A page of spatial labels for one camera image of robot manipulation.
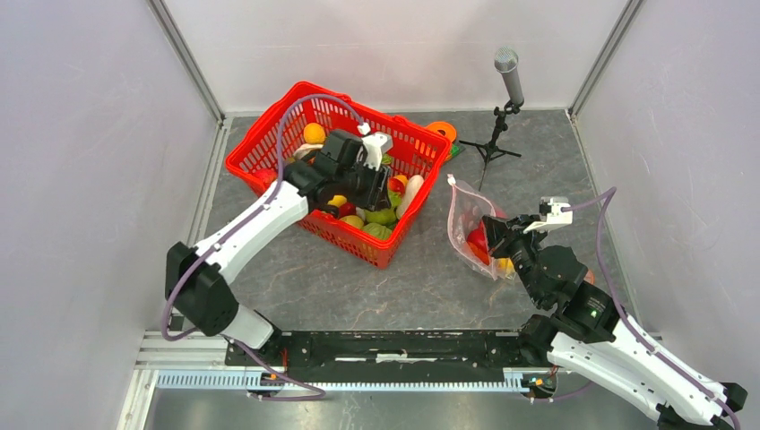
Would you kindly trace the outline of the yellow toy lemon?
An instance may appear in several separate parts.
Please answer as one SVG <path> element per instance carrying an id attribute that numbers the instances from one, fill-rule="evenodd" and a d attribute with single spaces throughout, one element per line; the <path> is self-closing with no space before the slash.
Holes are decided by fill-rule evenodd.
<path id="1" fill-rule="evenodd" d="M 515 275 L 514 265 L 508 258 L 496 259 L 497 276 L 504 279 L 511 279 Z"/>

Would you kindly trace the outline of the orange red toy mango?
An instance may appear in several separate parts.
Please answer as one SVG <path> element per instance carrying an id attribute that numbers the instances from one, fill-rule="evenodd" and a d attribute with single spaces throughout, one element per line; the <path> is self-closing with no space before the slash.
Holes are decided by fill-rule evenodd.
<path id="1" fill-rule="evenodd" d="M 404 195 L 406 190 L 406 183 L 399 177 L 391 177 L 387 182 L 387 190 L 389 193 Z"/>

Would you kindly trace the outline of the red toy apple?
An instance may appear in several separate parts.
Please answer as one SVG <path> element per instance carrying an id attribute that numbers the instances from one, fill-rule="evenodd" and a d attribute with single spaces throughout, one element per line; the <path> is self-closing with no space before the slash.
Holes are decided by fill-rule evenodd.
<path id="1" fill-rule="evenodd" d="M 485 233 L 480 230 L 479 228 L 473 229 L 466 238 L 467 243 L 472 242 L 476 244 L 478 247 L 483 249 L 484 251 L 488 252 L 488 240 L 486 239 Z"/>

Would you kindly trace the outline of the white toy radish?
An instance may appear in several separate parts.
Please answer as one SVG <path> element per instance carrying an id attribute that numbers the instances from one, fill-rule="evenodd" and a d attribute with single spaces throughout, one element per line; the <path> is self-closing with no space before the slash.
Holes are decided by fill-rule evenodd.
<path id="1" fill-rule="evenodd" d="M 408 180 L 401 202 L 395 210 L 397 219 L 401 219 L 407 212 L 417 193 L 424 184 L 424 181 L 425 178 L 421 175 L 414 175 Z"/>

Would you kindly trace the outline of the clear zip top bag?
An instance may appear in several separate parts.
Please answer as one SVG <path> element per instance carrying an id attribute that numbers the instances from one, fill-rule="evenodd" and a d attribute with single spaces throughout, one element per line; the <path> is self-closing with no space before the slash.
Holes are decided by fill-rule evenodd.
<path id="1" fill-rule="evenodd" d="M 508 258 L 494 259 L 488 254 L 488 241 L 482 218 L 505 216 L 489 198 L 469 184 L 447 175 L 452 199 L 447 218 L 447 235 L 452 248 L 475 272 L 493 280 L 511 280 L 515 269 Z"/>

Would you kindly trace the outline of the red plastic basket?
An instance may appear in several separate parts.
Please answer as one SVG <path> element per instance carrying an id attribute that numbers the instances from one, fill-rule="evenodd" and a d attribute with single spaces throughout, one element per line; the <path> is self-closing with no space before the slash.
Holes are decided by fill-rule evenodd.
<path id="1" fill-rule="evenodd" d="M 407 236 L 435 185 L 451 144 L 445 137 L 412 123 L 403 116 L 389 116 L 354 101 L 350 96 L 328 90 L 312 82 L 297 82 L 254 122 L 241 143 L 227 156 L 230 174 L 244 181 L 256 195 L 267 184 L 256 171 L 278 166 L 277 150 L 289 157 L 304 143 L 303 130 L 318 123 L 325 130 L 355 131 L 361 120 L 373 131 L 389 134 L 393 147 L 390 165 L 395 175 L 420 175 L 423 183 L 415 198 L 386 240 L 379 240 L 321 211 L 315 211 L 299 225 L 346 252 L 385 268 Z"/>

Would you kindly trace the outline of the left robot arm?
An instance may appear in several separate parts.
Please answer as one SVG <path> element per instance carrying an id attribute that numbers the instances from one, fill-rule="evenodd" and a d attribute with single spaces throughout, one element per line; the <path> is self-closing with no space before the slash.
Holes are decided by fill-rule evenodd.
<path id="1" fill-rule="evenodd" d="M 383 157 L 393 147 L 386 133 L 357 136 L 337 130 L 324 146 L 290 163 L 263 195 L 228 225 L 195 245 L 174 244 L 167 254 L 165 294 L 169 310 L 179 311 L 206 336 L 226 336 L 247 345 L 260 365 L 281 355 L 274 326 L 241 305 L 230 285 L 242 269 L 283 230 L 313 211 L 337 209 L 336 195 L 371 211 L 390 207 L 391 169 Z"/>

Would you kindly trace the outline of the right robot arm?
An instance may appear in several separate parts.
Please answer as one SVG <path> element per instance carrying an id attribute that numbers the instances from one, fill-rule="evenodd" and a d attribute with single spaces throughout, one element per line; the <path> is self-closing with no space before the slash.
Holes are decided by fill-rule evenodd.
<path id="1" fill-rule="evenodd" d="M 660 429 L 737 429 L 747 391 L 700 374 L 675 357 L 585 280 L 587 267 L 567 246 L 542 246 L 536 215 L 484 216 L 488 253 L 507 258 L 531 301 L 533 315 L 517 342 L 520 359 L 578 373 L 635 406 Z"/>

